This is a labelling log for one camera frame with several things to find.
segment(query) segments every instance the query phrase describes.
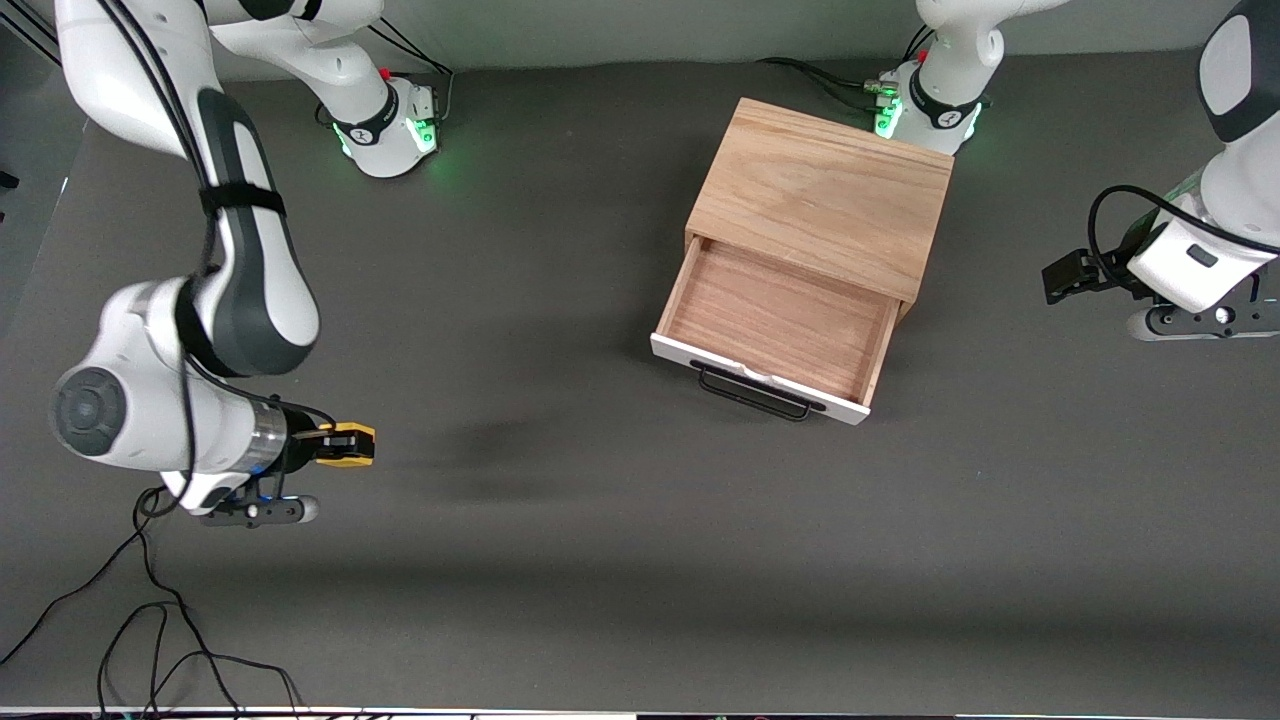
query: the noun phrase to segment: gray circular joint cover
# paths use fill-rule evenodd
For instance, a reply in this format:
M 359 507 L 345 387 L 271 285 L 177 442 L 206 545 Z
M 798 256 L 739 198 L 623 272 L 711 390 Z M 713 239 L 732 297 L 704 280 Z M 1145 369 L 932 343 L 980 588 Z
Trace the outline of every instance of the gray circular joint cover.
M 68 447 L 87 457 L 106 455 L 124 427 L 124 387 L 102 368 L 83 368 L 58 386 L 52 413 Z

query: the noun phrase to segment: gray table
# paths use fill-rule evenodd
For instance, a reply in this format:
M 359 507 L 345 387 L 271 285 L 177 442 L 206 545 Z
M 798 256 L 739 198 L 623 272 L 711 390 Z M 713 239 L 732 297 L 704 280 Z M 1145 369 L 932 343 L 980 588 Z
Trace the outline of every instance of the gray table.
M 467 73 L 443 152 L 383 182 L 301 85 L 236 86 L 324 311 L 297 373 L 246 384 L 375 425 L 379 459 L 294 475 L 310 525 L 166 519 L 160 573 L 215 650 L 289 667 L 312 703 L 1275 716 L 1280 346 L 1143 345 L 1128 297 L 1039 288 L 1098 190 L 1164 190 L 1216 151 L 1194 64 L 1001 70 L 859 428 L 762 416 L 648 351 L 739 96 L 841 115 L 799 74 Z M 1124 202 L 1107 237 L 1143 211 Z M 180 161 L 87 135 L 0 348 L 5 644 L 154 483 L 61 450 L 49 388 L 102 301 L 186 273 L 200 236 Z M 137 565 L 0 670 L 0 701 L 92 702 L 154 597 Z M 147 634 L 118 652 L 129 702 Z M 270 675 L 230 682 L 283 702 Z

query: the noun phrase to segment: wooden box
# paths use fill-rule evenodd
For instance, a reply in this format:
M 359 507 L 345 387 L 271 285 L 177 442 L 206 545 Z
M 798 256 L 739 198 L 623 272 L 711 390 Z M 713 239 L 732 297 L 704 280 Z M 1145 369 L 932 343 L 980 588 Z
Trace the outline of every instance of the wooden box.
M 744 99 L 650 336 L 700 384 L 858 424 L 933 245 L 952 159 Z

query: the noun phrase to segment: gray wall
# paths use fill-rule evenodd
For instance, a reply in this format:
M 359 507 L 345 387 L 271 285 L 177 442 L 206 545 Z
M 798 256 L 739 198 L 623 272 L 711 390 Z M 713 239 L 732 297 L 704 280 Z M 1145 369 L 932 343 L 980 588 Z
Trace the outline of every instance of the gray wall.
M 1075 0 L 1004 26 L 1012 54 L 1170 50 L 1199 45 L 1236 0 Z M 37 0 L 51 15 L 52 0 Z M 456 69 L 646 60 L 886 58 L 919 24 L 911 0 L 387 0 L 385 15 Z M 362 31 L 394 69 L 412 60 Z M 279 78 L 219 53 L 227 79 Z

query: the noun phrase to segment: black metal handle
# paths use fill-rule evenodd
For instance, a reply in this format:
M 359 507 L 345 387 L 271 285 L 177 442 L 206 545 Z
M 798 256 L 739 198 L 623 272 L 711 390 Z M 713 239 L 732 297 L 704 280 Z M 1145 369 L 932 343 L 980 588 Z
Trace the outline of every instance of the black metal handle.
M 809 419 L 809 414 L 812 411 L 817 410 L 822 413 L 823 410 L 827 409 L 827 406 L 820 402 L 806 400 L 804 397 L 800 397 L 799 395 L 792 395 L 790 392 L 764 384 L 751 378 L 744 378 L 741 375 L 736 375 L 733 373 L 730 373 L 728 370 L 722 370 L 714 365 L 708 365 L 707 363 L 690 360 L 689 364 L 698 370 L 698 387 L 705 389 L 712 395 L 732 400 L 733 402 L 740 402 L 742 405 L 746 405 L 748 407 L 754 407 L 763 413 L 768 413 L 769 415 L 773 415 L 776 418 L 782 418 L 783 420 L 800 423 Z M 739 395 L 730 388 L 716 387 L 709 382 L 707 382 L 707 375 L 710 375 L 713 378 L 719 378 L 722 380 L 733 383 L 736 386 L 750 388 L 765 397 L 771 397 L 773 400 L 782 402 L 786 407 L 796 407 L 797 411 L 787 413 L 785 407 L 774 407 L 773 405 L 760 402 L 759 400 L 755 400 L 753 397 Z

